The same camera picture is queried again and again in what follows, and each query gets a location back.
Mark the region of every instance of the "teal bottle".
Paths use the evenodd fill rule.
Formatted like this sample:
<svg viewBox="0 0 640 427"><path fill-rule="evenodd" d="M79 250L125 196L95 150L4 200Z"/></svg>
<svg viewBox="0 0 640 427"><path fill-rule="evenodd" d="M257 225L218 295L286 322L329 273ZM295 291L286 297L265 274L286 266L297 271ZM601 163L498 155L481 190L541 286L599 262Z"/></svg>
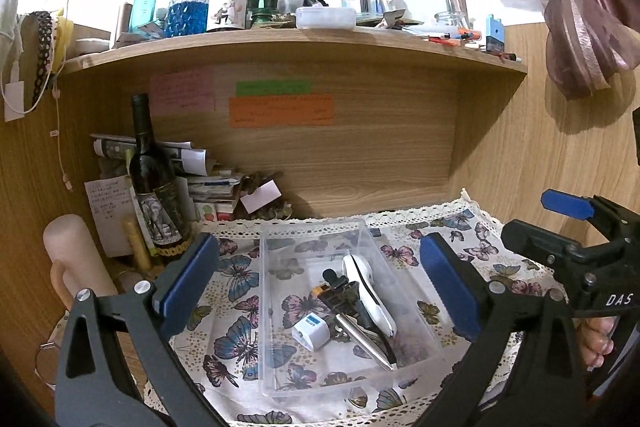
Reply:
<svg viewBox="0 0 640 427"><path fill-rule="evenodd" d="M131 18L129 19L129 33L136 33L136 28L154 19L156 0L133 0Z"/></svg>

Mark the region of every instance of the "white plastic container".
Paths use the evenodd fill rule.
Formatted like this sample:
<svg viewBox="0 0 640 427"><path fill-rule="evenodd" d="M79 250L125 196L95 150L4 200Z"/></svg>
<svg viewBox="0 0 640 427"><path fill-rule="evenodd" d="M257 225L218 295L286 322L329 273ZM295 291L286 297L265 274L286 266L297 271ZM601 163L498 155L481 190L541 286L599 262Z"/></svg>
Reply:
<svg viewBox="0 0 640 427"><path fill-rule="evenodd" d="M332 339L307 357L311 351L293 339L292 325L309 312L329 320L317 299L310 304L310 292L324 282L324 270L341 275L342 258L349 253L369 262L373 288L396 322L398 333L388 339L398 359L396 371L387 372L373 359L360 358L353 341ZM442 348L415 304L420 296L411 295L414 286L403 277L410 275L387 262L362 220L265 225L260 238L260 392L280 405L333 401L348 398L356 387L382 391L427 372L434 360L442 358ZM315 380L295 380L296 375L310 375L307 370ZM324 385L331 373L346 374L344 382Z"/></svg>
<svg viewBox="0 0 640 427"><path fill-rule="evenodd" d="M353 30L356 10L329 6L304 6L296 10L296 28Z"/></svg>

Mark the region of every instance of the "wooden shelf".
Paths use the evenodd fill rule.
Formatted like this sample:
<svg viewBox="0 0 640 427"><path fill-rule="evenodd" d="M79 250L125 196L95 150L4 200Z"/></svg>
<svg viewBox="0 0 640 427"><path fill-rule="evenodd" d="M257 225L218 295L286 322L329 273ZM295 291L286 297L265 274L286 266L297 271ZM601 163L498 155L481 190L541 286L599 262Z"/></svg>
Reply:
<svg viewBox="0 0 640 427"><path fill-rule="evenodd" d="M62 75L153 74L221 62L366 62L420 66L460 73L508 73L522 79L523 64L453 48L399 31L251 30L219 32L144 42L68 61Z"/></svg>

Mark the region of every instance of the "sticky note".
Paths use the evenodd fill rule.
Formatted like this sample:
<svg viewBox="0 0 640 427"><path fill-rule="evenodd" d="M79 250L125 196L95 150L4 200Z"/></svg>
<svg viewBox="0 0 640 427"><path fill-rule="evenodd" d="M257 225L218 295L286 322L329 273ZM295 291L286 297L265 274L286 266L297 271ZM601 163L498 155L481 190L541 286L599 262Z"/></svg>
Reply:
<svg viewBox="0 0 640 427"><path fill-rule="evenodd" d="M231 127L333 124L334 99L330 94L236 96L229 99Z"/></svg>
<svg viewBox="0 0 640 427"><path fill-rule="evenodd" d="M236 96L311 94L309 80L249 80L236 83Z"/></svg>
<svg viewBox="0 0 640 427"><path fill-rule="evenodd" d="M280 196L281 193L278 186L275 181L271 180L270 182L256 188L253 194L246 194L245 196L242 196L240 201L244 204L246 211L251 214Z"/></svg>
<svg viewBox="0 0 640 427"><path fill-rule="evenodd" d="M211 69L153 76L149 81L153 116L169 116L215 109Z"/></svg>

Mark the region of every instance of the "handwritten note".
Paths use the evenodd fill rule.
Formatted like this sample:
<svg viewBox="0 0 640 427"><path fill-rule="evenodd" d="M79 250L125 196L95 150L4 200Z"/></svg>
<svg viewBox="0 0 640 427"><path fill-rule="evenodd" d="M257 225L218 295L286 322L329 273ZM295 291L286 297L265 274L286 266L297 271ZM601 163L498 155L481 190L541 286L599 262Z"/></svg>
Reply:
<svg viewBox="0 0 640 427"><path fill-rule="evenodd" d="M310 93L311 81L309 80L250 80L236 83L236 96Z"/></svg>
<svg viewBox="0 0 640 427"><path fill-rule="evenodd" d="M237 96L229 99L231 127L333 124L334 99L330 94Z"/></svg>
<svg viewBox="0 0 640 427"><path fill-rule="evenodd" d="M133 252L122 227L122 218L135 213L129 195L127 177L86 182L91 213L102 249L107 257L131 255Z"/></svg>
<svg viewBox="0 0 640 427"><path fill-rule="evenodd" d="M210 68L153 76L149 81L151 115L168 116L215 109Z"/></svg>

